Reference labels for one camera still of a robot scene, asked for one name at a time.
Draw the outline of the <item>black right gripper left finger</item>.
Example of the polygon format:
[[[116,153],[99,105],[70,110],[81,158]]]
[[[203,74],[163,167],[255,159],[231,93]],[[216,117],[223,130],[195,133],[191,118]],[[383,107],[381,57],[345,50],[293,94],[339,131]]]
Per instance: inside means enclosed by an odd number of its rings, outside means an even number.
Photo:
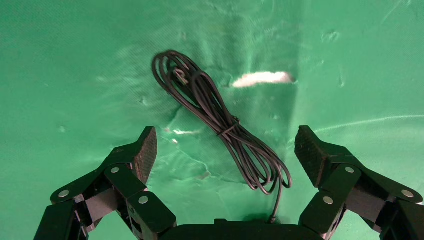
[[[35,234],[37,240],[86,240],[102,219],[117,213],[138,240],[158,240],[176,216],[148,190],[157,157],[156,129],[114,148],[95,170],[57,189]]]

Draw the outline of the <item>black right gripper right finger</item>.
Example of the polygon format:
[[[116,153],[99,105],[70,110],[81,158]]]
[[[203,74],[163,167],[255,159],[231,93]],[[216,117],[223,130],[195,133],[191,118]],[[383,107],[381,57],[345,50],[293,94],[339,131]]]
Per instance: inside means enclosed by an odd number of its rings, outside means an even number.
[[[317,194],[299,224],[329,240],[346,212],[382,240],[424,237],[423,197],[412,188],[365,167],[346,147],[324,142],[307,125],[295,137],[294,152]]]

